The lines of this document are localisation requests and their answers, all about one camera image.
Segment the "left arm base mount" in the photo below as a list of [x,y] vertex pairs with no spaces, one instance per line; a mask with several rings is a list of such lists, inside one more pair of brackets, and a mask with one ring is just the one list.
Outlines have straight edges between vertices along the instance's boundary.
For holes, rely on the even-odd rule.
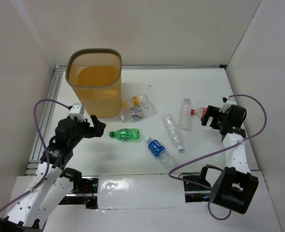
[[86,209],[98,209],[98,176],[83,176],[75,189],[66,194],[59,205],[80,205]]

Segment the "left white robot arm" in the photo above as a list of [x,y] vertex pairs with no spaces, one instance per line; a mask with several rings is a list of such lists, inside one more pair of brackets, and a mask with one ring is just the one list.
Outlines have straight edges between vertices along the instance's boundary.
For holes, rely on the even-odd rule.
[[82,189],[82,173],[66,165],[82,139],[103,135],[106,124],[95,115],[90,118],[91,123],[83,116],[68,116],[58,122],[28,189],[14,199],[13,209],[0,217],[0,232],[41,232],[65,195]]

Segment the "red cap cola bottle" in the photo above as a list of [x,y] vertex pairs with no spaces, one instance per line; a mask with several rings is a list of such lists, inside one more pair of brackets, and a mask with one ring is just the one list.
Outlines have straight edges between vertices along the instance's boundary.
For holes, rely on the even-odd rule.
[[200,107],[198,109],[191,109],[191,115],[192,116],[197,116],[198,118],[202,118],[207,111],[207,108],[205,107]]

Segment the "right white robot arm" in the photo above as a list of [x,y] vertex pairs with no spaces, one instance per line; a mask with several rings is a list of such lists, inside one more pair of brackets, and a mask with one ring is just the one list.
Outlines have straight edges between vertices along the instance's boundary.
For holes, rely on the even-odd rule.
[[222,173],[215,181],[210,173],[199,177],[199,185],[210,189],[210,202],[239,214],[245,214],[258,187],[258,178],[249,169],[245,145],[245,130],[241,128],[246,118],[246,109],[225,104],[223,108],[209,105],[201,118],[205,126],[212,118],[210,127],[218,130],[225,147],[225,162]]

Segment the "crushed clear bottle white cap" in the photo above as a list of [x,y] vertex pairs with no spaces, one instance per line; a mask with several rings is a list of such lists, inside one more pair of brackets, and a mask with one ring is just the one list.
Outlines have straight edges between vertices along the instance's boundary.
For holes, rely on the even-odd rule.
[[182,137],[173,116],[171,114],[164,114],[162,116],[162,121],[172,145],[179,153],[183,152],[184,147]]

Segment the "green plastic bottle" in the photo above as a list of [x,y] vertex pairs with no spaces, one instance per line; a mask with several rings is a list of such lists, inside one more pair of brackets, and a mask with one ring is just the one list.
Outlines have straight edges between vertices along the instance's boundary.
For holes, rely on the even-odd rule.
[[115,138],[119,141],[138,141],[140,139],[140,130],[139,129],[119,129],[116,131],[111,131],[109,133],[110,138]]

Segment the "blue label water bottle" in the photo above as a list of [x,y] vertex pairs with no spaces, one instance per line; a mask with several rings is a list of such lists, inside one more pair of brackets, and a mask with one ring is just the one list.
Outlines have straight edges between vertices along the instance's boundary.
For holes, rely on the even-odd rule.
[[148,145],[148,150],[168,172],[177,166],[175,159],[158,140],[147,136],[145,140]]

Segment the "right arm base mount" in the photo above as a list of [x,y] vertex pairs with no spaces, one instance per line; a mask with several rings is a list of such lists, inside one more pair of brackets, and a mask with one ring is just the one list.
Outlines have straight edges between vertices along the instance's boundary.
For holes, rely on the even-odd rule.
[[179,174],[179,178],[183,178],[186,180],[185,182],[183,182],[186,203],[208,202],[210,200],[210,190],[189,182],[197,182],[207,187],[211,187],[211,184],[207,180],[207,172],[209,169],[215,171],[215,174],[220,174],[222,172],[221,168],[207,164],[201,169],[200,174]]

